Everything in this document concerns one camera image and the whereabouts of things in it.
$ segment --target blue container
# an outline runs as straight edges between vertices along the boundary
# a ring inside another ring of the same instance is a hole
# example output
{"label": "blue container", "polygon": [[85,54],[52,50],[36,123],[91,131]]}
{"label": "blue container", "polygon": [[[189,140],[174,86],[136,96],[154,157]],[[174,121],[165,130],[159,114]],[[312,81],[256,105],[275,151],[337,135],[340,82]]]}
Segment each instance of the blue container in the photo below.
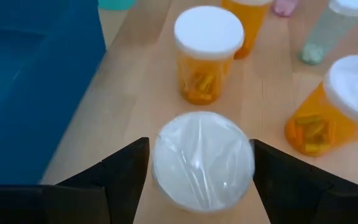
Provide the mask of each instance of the blue container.
{"label": "blue container", "polygon": [[99,8],[107,10],[127,10],[135,3],[135,0],[99,0]]}
{"label": "blue container", "polygon": [[37,184],[98,68],[96,0],[0,0],[0,184]]}

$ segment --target pill bottle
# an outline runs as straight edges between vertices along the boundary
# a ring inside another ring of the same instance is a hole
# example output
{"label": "pill bottle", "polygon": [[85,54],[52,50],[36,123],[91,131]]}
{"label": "pill bottle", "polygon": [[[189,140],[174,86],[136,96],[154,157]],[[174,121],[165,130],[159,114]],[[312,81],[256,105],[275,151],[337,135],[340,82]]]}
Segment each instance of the pill bottle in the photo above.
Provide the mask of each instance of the pill bottle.
{"label": "pill bottle", "polygon": [[246,32],[242,47],[234,55],[235,59],[249,55],[271,5],[272,0],[222,0],[222,7],[240,19]]}
{"label": "pill bottle", "polygon": [[358,0],[330,0],[298,54],[299,60],[308,65],[321,63],[356,22]]}
{"label": "pill bottle", "polygon": [[162,195],[179,208],[211,213],[235,206],[255,171],[247,136],[212,112],[180,115],[155,141],[152,173]]}
{"label": "pill bottle", "polygon": [[276,0],[272,10],[280,17],[290,17],[298,3],[299,0]]}
{"label": "pill bottle", "polygon": [[358,55],[336,61],[324,80],[287,121],[288,142],[321,156],[358,140]]}
{"label": "pill bottle", "polygon": [[179,89],[187,101],[207,105],[223,90],[233,55],[244,40],[240,20],[214,6],[186,10],[175,22]]}

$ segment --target pink object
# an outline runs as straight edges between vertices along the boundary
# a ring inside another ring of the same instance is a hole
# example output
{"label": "pink object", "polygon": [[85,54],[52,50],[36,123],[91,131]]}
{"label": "pink object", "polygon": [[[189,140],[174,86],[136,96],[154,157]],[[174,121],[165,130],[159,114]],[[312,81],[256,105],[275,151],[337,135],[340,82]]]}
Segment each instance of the pink object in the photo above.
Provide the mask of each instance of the pink object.
{"label": "pink object", "polygon": [[292,15],[299,0],[276,0],[273,5],[273,12],[281,17]]}

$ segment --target light wood tabletop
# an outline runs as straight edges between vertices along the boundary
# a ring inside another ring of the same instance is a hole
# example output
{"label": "light wood tabletop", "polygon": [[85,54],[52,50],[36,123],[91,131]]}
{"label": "light wood tabletop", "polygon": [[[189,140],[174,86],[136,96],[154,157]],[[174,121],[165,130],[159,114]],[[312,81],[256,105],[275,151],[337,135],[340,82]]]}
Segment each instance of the light wood tabletop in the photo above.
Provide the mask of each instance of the light wood tabletop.
{"label": "light wood tabletop", "polygon": [[[328,0],[301,0],[289,19],[270,13],[252,53],[236,60],[225,91],[208,106],[187,103],[178,92],[173,24],[185,9],[218,0],[139,0],[127,12],[43,179],[55,184],[104,159],[139,137],[150,138],[187,111],[214,111],[256,138],[289,155],[358,184],[358,142],[320,158],[302,156],[284,137],[286,119],[338,58],[358,54],[358,24],[318,66],[296,53]],[[252,184],[233,209],[199,215],[174,207],[149,172],[135,223],[269,223]]]}

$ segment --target white lid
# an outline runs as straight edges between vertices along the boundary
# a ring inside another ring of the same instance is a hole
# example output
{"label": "white lid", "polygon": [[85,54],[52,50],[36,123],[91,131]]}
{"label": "white lid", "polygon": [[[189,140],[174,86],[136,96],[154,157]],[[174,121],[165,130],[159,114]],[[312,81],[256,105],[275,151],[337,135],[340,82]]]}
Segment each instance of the white lid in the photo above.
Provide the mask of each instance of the white lid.
{"label": "white lid", "polygon": [[247,136],[212,112],[176,117],[155,142],[153,175],[163,193],[182,208],[213,212],[234,206],[254,174]]}
{"label": "white lid", "polygon": [[324,79],[328,100],[344,115],[358,122],[358,55],[337,60]]}
{"label": "white lid", "polygon": [[215,6],[198,6],[181,13],[174,32],[179,49],[197,59],[231,57],[244,41],[240,20]]}
{"label": "white lid", "polygon": [[345,16],[358,16],[358,0],[331,0],[329,8]]}
{"label": "white lid", "polygon": [[232,0],[232,1],[249,6],[261,6],[272,2],[273,0]]}

